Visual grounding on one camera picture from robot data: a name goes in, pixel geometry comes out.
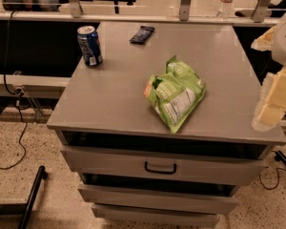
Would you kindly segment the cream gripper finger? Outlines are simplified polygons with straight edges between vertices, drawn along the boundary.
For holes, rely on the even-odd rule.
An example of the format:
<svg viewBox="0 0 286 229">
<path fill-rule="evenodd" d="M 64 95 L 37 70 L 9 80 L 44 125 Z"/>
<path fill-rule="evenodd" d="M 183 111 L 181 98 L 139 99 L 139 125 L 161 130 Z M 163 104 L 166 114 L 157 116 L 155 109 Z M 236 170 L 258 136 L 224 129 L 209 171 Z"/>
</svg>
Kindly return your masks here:
<svg viewBox="0 0 286 229">
<path fill-rule="evenodd" d="M 267 73 L 255 107 L 252 127 L 259 132 L 273 129 L 286 114 L 286 66 L 278 73 Z"/>
<path fill-rule="evenodd" d="M 269 28 L 266 32 L 260 35 L 251 45 L 251 48 L 260 51 L 270 51 L 273 47 L 273 34 L 276 27 Z"/>
</svg>

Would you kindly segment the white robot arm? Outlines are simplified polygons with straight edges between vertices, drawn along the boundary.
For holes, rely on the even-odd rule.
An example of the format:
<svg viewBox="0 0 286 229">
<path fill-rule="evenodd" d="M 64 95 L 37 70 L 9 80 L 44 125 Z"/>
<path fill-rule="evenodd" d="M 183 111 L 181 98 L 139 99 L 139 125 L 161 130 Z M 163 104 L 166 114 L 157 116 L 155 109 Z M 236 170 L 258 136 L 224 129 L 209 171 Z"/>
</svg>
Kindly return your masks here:
<svg viewBox="0 0 286 229">
<path fill-rule="evenodd" d="M 263 79 L 252 120 L 256 131 L 268 132 L 286 114 L 286 12 L 275 26 L 254 40 L 251 48 L 270 51 L 272 59 L 282 65 L 278 73 L 267 73 Z"/>
</svg>

